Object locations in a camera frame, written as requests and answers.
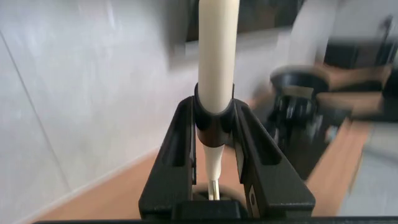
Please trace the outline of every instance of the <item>white wall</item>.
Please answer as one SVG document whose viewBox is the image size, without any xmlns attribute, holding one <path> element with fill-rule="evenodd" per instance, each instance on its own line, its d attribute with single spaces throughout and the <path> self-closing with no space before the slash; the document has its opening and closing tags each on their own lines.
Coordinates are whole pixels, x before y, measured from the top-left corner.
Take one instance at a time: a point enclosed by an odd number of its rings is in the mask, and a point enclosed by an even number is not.
<svg viewBox="0 0 398 224">
<path fill-rule="evenodd" d="M 336 15 L 331 37 L 339 39 L 381 38 L 379 27 L 388 16 L 394 17 L 391 36 L 398 36 L 398 1 L 396 0 L 343 0 Z"/>
<path fill-rule="evenodd" d="M 183 40 L 185 4 L 0 1 L 0 223 L 160 146 L 176 105 L 197 82 L 197 62 L 169 69 Z M 237 98 L 250 98 L 267 78 L 275 48 L 264 41 L 238 52 Z"/>
<path fill-rule="evenodd" d="M 315 59 L 323 61 L 340 3 L 341 0 L 304 2 L 292 29 L 289 65 L 313 65 Z"/>
</svg>

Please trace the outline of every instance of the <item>black mount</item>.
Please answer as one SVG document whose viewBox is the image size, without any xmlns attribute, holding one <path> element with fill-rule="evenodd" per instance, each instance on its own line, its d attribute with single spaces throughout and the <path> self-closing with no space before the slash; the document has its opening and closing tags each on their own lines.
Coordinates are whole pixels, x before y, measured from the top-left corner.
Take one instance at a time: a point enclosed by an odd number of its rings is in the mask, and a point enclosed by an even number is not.
<svg viewBox="0 0 398 224">
<path fill-rule="evenodd" d="M 232 99 L 224 113 L 210 116 L 198 102 L 196 90 L 195 96 L 177 106 L 139 200 L 141 217 L 309 217 L 315 206 L 313 195 L 249 106 Z M 192 184 L 196 183 L 195 125 L 201 141 L 213 146 L 225 144 L 228 138 L 233 140 L 248 213 L 236 201 L 192 200 Z M 222 138 L 215 141 L 211 135 Z"/>
</svg>

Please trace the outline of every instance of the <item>wooden surface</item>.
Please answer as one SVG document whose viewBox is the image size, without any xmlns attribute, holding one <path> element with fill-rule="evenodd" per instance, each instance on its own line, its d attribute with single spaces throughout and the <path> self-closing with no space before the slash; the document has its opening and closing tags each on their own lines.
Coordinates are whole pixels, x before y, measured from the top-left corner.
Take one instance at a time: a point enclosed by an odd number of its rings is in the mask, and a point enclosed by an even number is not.
<svg viewBox="0 0 398 224">
<path fill-rule="evenodd" d="M 360 80 L 363 78 L 360 74 L 368 72 L 348 71 L 353 75 L 347 76 L 347 72 L 344 73 L 344 71 L 334 68 L 322 67 L 321 69 L 327 72 L 332 86 L 344 85 L 344 83 L 355 79 Z M 380 69 L 380 71 L 381 74 L 378 77 L 382 80 L 386 75 L 384 69 Z M 381 96 L 379 93 L 367 95 L 326 94 L 320 96 L 320 100 L 345 108 L 354 108 L 363 113 L 376 110 Z M 358 161 L 361 158 L 369 129 L 370 125 L 367 123 L 345 121 L 335 140 L 318 161 L 306 183 L 317 200 L 313 216 L 333 216 L 338 213 L 358 168 Z M 140 218 L 137 207 L 138 199 L 154 160 L 155 155 L 149 156 L 103 184 L 43 214 L 37 220 Z M 198 186 L 205 187 L 204 153 L 199 141 L 197 141 L 197 169 Z M 243 186 L 239 184 L 238 180 L 235 154 L 231 149 L 224 150 L 220 184 L 228 186 L 244 200 Z"/>
</svg>

